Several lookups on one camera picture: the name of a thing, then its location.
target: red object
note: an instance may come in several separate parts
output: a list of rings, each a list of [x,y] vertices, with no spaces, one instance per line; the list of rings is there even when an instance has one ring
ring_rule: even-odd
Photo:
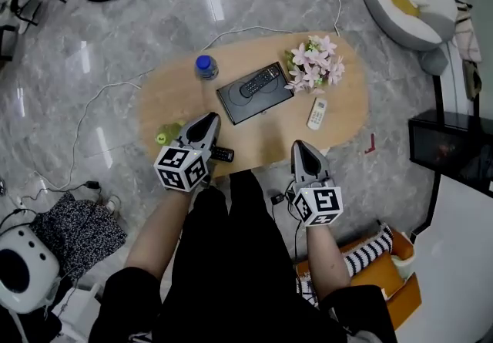
[[[364,153],[368,154],[372,151],[375,151],[375,135],[373,133],[371,134],[371,147],[368,150],[365,150]]]

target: person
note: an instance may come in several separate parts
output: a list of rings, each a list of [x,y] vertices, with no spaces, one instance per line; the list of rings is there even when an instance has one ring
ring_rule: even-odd
[[[125,267],[106,282],[89,342],[242,338],[272,332],[336,342],[397,342],[381,290],[348,287],[344,259],[327,225],[307,228],[316,309],[296,289],[290,255],[251,171],[230,176],[231,208],[210,187],[171,190],[146,221]],[[172,285],[159,288],[176,250]]]

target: marble floor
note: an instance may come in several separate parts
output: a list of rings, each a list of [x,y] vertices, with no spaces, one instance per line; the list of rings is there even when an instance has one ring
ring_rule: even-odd
[[[341,1],[341,36],[364,61],[370,111],[357,136],[327,154],[345,204],[333,231],[343,240],[377,218],[410,231],[428,210],[433,174],[408,160],[407,119],[434,107],[433,84],[421,71],[417,56],[393,43],[375,25],[363,0]],[[40,26],[29,27],[14,62],[0,72],[0,176],[11,198],[0,199],[0,215],[12,210],[18,197],[49,186],[34,170],[56,186],[66,183],[77,122],[102,86],[121,81],[142,84],[161,62],[201,49],[219,33],[233,29],[262,25],[295,32],[333,30],[337,8],[337,0],[115,0],[103,4],[68,0],[66,5],[45,0]],[[268,33],[226,35],[217,44]],[[107,89],[90,105],[80,126],[72,183],[98,180],[104,195],[118,195],[122,225],[129,234],[126,245],[97,264],[83,283],[104,281],[121,268],[139,228],[165,196],[139,139],[138,98],[139,91],[131,86]],[[372,133],[376,150],[365,154]],[[267,200],[290,181],[288,161],[254,173]],[[227,179],[219,185],[228,192]],[[89,190],[75,195],[94,197]],[[42,194],[27,204],[44,211],[55,199],[53,194]],[[287,214],[285,204],[276,206],[274,213],[293,254],[296,221]],[[304,232],[299,232],[297,243],[302,257],[306,254]],[[163,295],[169,284],[167,271]]]

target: black cabinet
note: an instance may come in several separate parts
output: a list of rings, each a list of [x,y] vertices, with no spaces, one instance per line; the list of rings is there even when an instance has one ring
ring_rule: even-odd
[[[411,161],[493,197],[493,120],[428,110],[408,125]]]

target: flower bouquet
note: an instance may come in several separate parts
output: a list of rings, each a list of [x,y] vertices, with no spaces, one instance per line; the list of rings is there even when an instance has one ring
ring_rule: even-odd
[[[345,70],[343,57],[336,57],[337,45],[330,41],[329,36],[323,39],[308,36],[308,39],[307,45],[301,43],[298,49],[286,51],[287,69],[293,79],[284,88],[294,89],[294,92],[305,89],[314,94],[324,93],[321,86],[325,82],[332,85],[342,79]]]

